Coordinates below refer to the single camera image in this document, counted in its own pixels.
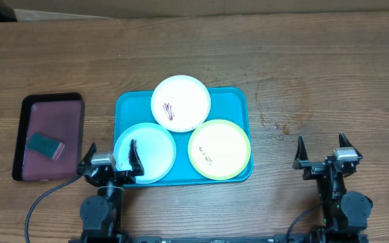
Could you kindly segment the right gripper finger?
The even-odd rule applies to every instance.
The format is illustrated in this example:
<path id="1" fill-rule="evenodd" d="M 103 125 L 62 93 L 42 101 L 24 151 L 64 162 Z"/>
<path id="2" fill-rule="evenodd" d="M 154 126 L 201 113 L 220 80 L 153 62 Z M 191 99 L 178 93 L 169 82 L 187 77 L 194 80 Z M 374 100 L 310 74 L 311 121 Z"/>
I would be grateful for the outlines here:
<path id="1" fill-rule="evenodd" d="M 338 137 L 340 148 L 352 148 L 356 152 L 359 160 L 363 158 L 362 154 L 349 142 L 343 132 L 339 133 Z"/>
<path id="2" fill-rule="evenodd" d="M 308 160 L 305 144 L 303 141 L 303 137 L 300 135 L 298 137 L 296 155 L 294 158 L 294 162 L 292 164 L 292 168 L 293 169 L 303 169 L 304 167 L 307 166 L 308 162 L 309 162 L 309 160 Z"/>

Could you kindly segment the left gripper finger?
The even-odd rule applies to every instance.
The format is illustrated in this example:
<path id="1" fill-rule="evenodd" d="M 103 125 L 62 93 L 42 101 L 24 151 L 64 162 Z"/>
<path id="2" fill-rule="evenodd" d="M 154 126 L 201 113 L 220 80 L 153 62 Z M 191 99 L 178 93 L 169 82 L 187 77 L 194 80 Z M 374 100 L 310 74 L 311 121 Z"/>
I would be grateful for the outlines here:
<path id="1" fill-rule="evenodd" d="M 134 139 L 130 141 L 130 150 L 128 158 L 134 176 L 143 176 L 145 174 L 145 171 L 138 156 L 136 140 Z"/>
<path id="2" fill-rule="evenodd" d="M 97 152 L 97 145 L 92 143 L 88 152 L 85 154 L 83 159 L 77 165 L 77 174 L 84 174 L 85 171 L 92 165 L 91 161 L 93 155 Z"/>

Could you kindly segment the light blue round plate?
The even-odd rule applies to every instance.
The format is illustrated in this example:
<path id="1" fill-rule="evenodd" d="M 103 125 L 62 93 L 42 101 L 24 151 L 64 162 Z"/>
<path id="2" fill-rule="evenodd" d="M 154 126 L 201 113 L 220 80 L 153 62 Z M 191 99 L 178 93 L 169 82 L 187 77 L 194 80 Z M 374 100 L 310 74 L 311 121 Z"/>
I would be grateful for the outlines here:
<path id="1" fill-rule="evenodd" d="M 164 178 L 176 160 L 176 143 L 172 135 L 154 123 L 140 123 L 126 129 L 113 148 L 118 171 L 131 168 L 129 164 L 130 143 L 135 141 L 136 150 L 144 167 L 144 174 L 136 177 L 137 184 L 151 184 Z"/>

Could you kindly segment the green and pink sponge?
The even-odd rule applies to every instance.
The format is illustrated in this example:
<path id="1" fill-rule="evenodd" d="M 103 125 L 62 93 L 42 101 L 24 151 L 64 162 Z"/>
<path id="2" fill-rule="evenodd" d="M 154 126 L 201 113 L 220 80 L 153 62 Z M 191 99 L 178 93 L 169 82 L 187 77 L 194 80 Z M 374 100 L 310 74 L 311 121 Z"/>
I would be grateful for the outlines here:
<path id="1" fill-rule="evenodd" d="M 59 140 L 45 136 L 40 132 L 36 132 L 27 142 L 26 148 L 56 161 L 65 148 L 65 144 Z"/>

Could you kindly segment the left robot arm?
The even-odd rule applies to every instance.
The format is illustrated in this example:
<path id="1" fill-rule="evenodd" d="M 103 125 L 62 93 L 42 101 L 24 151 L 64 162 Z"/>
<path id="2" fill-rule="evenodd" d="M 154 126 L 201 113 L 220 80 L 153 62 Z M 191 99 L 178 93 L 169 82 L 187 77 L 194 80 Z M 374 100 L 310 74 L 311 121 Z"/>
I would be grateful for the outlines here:
<path id="1" fill-rule="evenodd" d="M 83 221 L 81 242 L 127 243 L 132 239 L 121 229 L 123 186 L 135 184 L 136 177 L 144 174 L 138 156 L 136 141 L 129 144 L 128 162 L 131 169 L 118 171 L 111 153 L 97 152 L 92 144 L 77 166 L 78 174 L 97 188 L 97 193 L 83 201 L 80 218 Z"/>

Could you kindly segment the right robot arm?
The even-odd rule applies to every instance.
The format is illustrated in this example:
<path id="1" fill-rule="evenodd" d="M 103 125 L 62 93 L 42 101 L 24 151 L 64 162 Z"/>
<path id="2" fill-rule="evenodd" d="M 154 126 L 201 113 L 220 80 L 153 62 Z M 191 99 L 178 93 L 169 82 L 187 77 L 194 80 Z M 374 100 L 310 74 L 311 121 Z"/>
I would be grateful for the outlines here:
<path id="1" fill-rule="evenodd" d="M 303 137 L 299 136 L 293 169 L 303 170 L 304 180 L 315 180 L 320 203 L 298 216 L 288 228 L 287 242 L 367 242 L 362 234 L 373 207 L 372 200 L 360 192 L 348 191 L 344 178 L 354 174 L 362 154 L 339 134 L 339 147 L 320 162 L 310 162 Z M 305 236 L 292 236 L 293 227 L 316 209 L 323 211 L 323 226 L 313 227 Z"/>

